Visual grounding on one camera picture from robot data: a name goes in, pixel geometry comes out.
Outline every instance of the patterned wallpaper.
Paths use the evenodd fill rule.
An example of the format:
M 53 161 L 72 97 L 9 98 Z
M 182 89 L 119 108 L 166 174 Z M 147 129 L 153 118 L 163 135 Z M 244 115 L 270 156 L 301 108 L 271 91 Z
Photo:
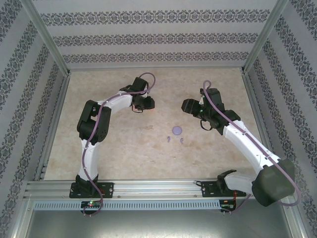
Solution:
M 289 1 L 249 72 L 271 145 L 295 164 L 309 237 L 317 237 L 316 17 L 314 1 Z
M 0 0 L 0 238 L 33 180 L 63 75 L 18 0 Z
M 70 69 L 242 66 L 275 3 L 34 1 Z

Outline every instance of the beige table surface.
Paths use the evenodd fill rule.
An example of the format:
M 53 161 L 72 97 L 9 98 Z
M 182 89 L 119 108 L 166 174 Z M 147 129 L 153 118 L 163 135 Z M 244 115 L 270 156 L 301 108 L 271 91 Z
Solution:
M 81 142 L 76 126 L 86 101 L 114 95 L 143 72 L 132 69 L 72 73 L 45 180 L 75 179 L 81 165 Z M 199 119 L 181 110 L 184 99 L 200 99 L 203 81 L 209 79 L 220 91 L 225 108 L 234 110 L 259 138 L 238 68 L 162 68 L 150 72 L 157 77 L 150 93 L 156 108 L 142 114 L 126 108 L 111 116 L 108 135 L 100 147 L 99 179 L 216 178 L 229 169 L 254 173 L 229 140 L 216 130 L 202 130 Z M 144 79 L 150 84 L 153 81 L 150 75 Z M 172 134 L 176 125 L 183 128 L 180 136 Z

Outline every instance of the vented metal plate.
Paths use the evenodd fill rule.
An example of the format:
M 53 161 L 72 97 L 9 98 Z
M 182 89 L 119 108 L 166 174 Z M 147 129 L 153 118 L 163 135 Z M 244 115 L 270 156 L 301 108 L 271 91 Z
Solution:
M 207 210 L 221 209 L 219 200 L 105 201 L 102 210 Z M 36 211 L 79 211 L 81 201 L 37 201 Z

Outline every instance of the small purple object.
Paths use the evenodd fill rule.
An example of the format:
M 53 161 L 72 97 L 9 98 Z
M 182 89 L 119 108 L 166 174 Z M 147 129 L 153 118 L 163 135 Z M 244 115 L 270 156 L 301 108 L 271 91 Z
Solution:
M 180 135 L 182 133 L 182 131 L 183 130 L 182 130 L 182 128 L 180 126 L 174 126 L 173 130 L 172 130 L 174 135 Z

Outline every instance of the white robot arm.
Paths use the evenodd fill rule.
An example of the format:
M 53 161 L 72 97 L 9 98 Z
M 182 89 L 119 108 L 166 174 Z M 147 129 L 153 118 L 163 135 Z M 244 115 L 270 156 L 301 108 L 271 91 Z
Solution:
M 182 110 L 192 114 L 202 121 L 208 121 L 211 129 L 216 129 L 221 135 L 229 139 L 240 152 L 251 163 L 255 175 L 244 175 L 236 170 L 222 173 L 217 178 L 217 186 L 221 192 L 237 190 L 252 194 L 263 206 L 270 204 L 294 193 L 294 186 L 283 175 L 278 168 L 262 153 L 262 151 L 251 141 L 255 142 L 294 180 L 294 165 L 289 160 L 281 160 L 277 155 L 265 148 L 245 127 L 240 117 L 232 110 L 225 110 L 221 101 L 220 92 L 215 88 L 206 90 L 211 101 L 222 114 L 228 117 L 235 125 L 243 129 L 241 132 L 232 123 L 229 123 L 209 103 L 203 89 L 201 89 L 201 100 L 186 99 Z
M 148 88 L 149 84 L 147 81 L 136 77 L 133 84 L 120 89 L 119 92 L 116 94 L 116 97 L 111 97 L 109 99 L 98 102 L 89 100 L 86 103 L 77 124 L 77 131 L 79 132 L 79 137 L 82 140 L 82 154 L 84 154 L 85 152 L 85 169 L 83 168 L 82 164 L 80 171 L 76 176 L 76 184 L 74 188 L 77 191 L 85 191 L 91 196 L 96 193 L 96 190 L 95 188 L 93 188 L 89 178 L 94 184 L 97 184 L 97 164 L 100 143 L 105 139 L 108 133 L 110 116 L 120 111 L 121 109 L 130 106 L 133 106 L 134 109 L 132 108 L 132 111 L 134 112 L 142 112 L 143 110 L 153 109 L 155 107 L 155 102 L 151 97 L 148 96 L 148 93 L 139 93 L 147 90 Z M 96 121 L 93 117 L 98 115 L 99 110 L 101 110 L 101 113 L 99 116 L 97 129 L 90 142 L 87 143 L 96 125 Z
M 124 91 L 119 91 L 117 94 L 123 94 L 126 93 Z M 111 115 L 115 114 L 116 112 L 120 111 L 123 108 L 128 108 L 130 106 L 132 106 L 132 95 L 122 95 L 119 96 L 117 98 L 112 99 L 110 102 L 106 103 L 104 105 L 104 107 L 108 107 L 111 109 Z M 103 101 L 98 101 L 98 105 L 101 105 L 104 101 L 106 101 L 107 99 L 103 100 Z M 86 170 L 87 173 L 89 175 L 89 177 L 94 180 L 97 175 L 98 175 L 98 171 L 97 171 L 97 164 L 98 164 L 98 157 L 99 157 L 99 145 L 101 142 L 97 142 L 96 144 L 92 145 L 91 142 L 89 142 L 88 145 L 88 149 L 86 151 L 86 155 L 85 155 L 85 165 L 86 165 Z M 81 141 L 82 144 L 82 153 L 84 153 L 86 144 L 87 144 L 87 140 L 86 139 L 82 139 Z M 80 171 L 78 173 L 78 175 L 80 176 L 81 179 L 83 180 L 88 180 L 84 169 L 83 169 L 83 165 L 81 165 Z

